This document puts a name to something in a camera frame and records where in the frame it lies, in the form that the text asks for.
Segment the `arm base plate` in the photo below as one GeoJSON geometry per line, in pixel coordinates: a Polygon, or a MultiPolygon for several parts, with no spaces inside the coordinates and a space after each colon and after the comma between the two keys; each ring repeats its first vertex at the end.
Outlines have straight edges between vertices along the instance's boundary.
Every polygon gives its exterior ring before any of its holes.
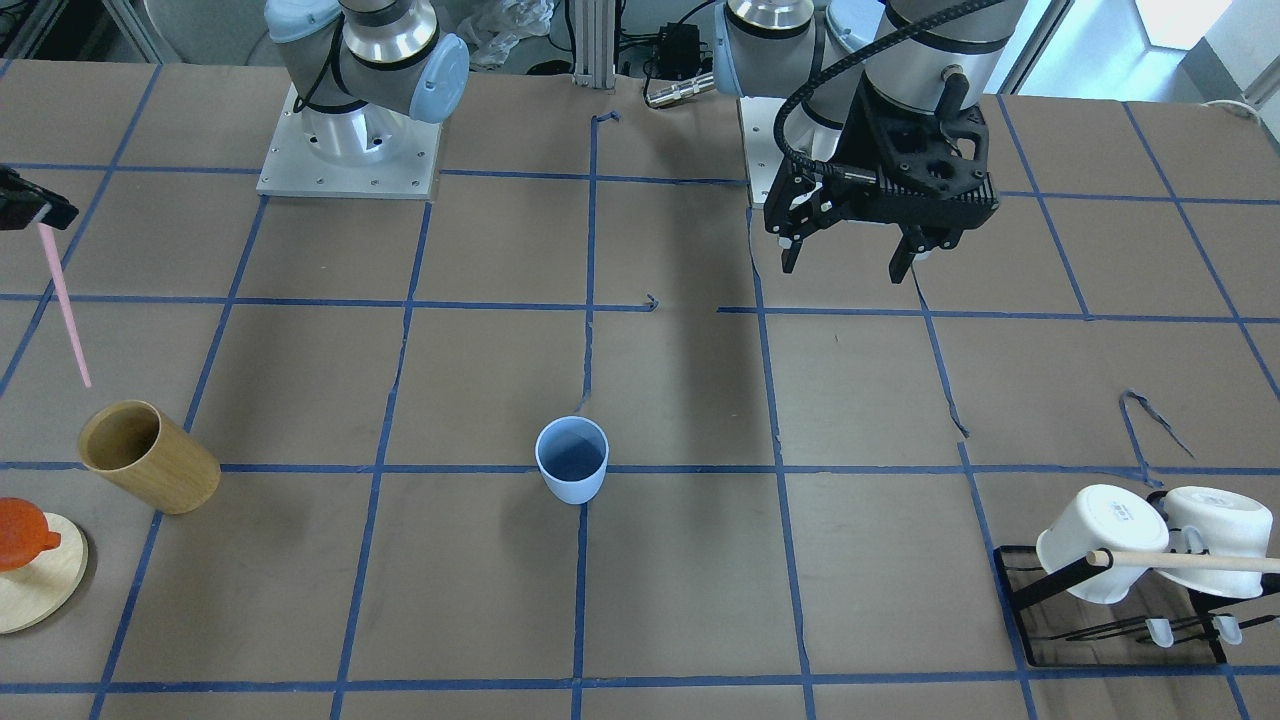
{"type": "MultiPolygon", "coordinates": [[[[762,210],[783,160],[773,133],[774,119],[783,100],[740,97],[737,102],[751,206],[762,210]]],[[[836,150],[841,129],[840,124],[828,127],[799,108],[786,120],[785,137],[796,150],[826,161],[836,150]]]]}
{"type": "Polygon", "coordinates": [[[429,201],[442,126],[366,105],[346,114],[294,111],[289,87],[256,190],[293,199],[429,201]]]}

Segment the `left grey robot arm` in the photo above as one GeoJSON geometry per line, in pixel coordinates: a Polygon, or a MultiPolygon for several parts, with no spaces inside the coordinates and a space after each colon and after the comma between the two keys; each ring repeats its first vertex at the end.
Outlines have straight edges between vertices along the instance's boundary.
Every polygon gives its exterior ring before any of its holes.
{"type": "Polygon", "coordinates": [[[997,211],[980,95],[1023,1],[722,1],[716,88],[774,97],[763,199],[780,263],[842,222],[896,225],[888,274],[956,249],[997,211]]]}

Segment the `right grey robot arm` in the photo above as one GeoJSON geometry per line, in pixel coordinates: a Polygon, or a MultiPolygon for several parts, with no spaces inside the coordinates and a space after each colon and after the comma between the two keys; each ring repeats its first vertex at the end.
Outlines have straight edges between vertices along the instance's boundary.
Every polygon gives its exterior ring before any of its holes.
{"type": "Polygon", "coordinates": [[[429,1],[269,1],[292,88],[257,191],[312,199],[433,195],[442,123],[468,81],[466,42],[429,1]]]}

